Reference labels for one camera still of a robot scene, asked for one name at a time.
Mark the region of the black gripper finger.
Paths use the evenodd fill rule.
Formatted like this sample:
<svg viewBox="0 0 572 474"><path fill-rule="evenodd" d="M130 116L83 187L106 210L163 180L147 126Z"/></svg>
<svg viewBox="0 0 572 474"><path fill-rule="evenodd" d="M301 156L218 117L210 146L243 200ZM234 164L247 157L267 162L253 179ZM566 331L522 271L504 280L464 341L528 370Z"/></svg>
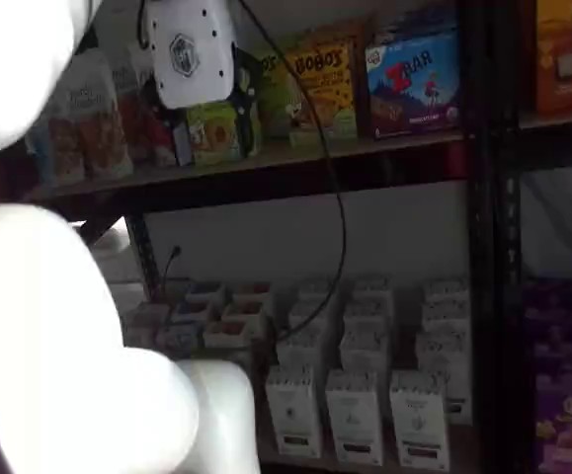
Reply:
<svg viewBox="0 0 572 474"><path fill-rule="evenodd" d="M158 167L184 167L193 154L184 109L167 108L154 87L154 156Z"/></svg>
<svg viewBox="0 0 572 474"><path fill-rule="evenodd" d="M262 66L252 54L239 47L233 47L232 54L234 61L232 107L236 113L237 141L240 156L248 158L257 154L262 145L257 102Z"/></svg>

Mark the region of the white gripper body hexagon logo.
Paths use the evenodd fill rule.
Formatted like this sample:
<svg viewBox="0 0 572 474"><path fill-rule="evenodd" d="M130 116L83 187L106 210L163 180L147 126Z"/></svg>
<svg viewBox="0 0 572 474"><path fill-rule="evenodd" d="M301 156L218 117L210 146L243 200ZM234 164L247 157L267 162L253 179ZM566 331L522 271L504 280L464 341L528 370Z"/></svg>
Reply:
<svg viewBox="0 0 572 474"><path fill-rule="evenodd" d="M186 109L230 96L236 37L227 1L148 1L145 25L166 108Z"/></svg>

